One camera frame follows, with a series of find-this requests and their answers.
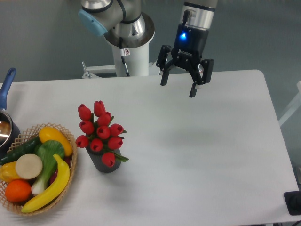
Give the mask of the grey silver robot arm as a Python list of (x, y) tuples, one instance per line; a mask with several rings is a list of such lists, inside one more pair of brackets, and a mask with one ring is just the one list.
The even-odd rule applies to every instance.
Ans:
[[(78, 15), (95, 36), (111, 45), (118, 77), (149, 75), (149, 43), (153, 20), (141, 10), (139, 0), (83, 0)], [(214, 61), (202, 54), (215, 13), (215, 0), (186, 0), (173, 46), (163, 45), (156, 66), (166, 85), (173, 68), (187, 71), (193, 80), (190, 97), (211, 80)]]

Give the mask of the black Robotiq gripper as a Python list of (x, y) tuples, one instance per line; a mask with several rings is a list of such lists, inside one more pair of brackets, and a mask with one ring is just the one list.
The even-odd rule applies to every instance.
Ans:
[(208, 34), (208, 30), (178, 25), (174, 47), (162, 45), (156, 62), (162, 76), (161, 86), (167, 85), (169, 71), (174, 66), (188, 71), (191, 75), (193, 80), (189, 94), (191, 98), (195, 97), (202, 85), (210, 82), (214, 60), (201, 60)]

